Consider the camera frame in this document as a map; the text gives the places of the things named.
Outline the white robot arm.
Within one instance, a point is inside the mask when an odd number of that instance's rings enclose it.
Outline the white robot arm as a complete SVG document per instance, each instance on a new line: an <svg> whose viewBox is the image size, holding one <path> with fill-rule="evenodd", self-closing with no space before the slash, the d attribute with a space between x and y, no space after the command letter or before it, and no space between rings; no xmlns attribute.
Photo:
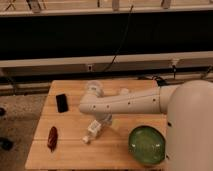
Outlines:
<svg viewBox="0 0 213 171"><path fill-rule="evenodd" d="M79 111L107 121L114 114L165 114L165 171L213 171L213 83L204 80L105 96L91 83Z"/></svg>

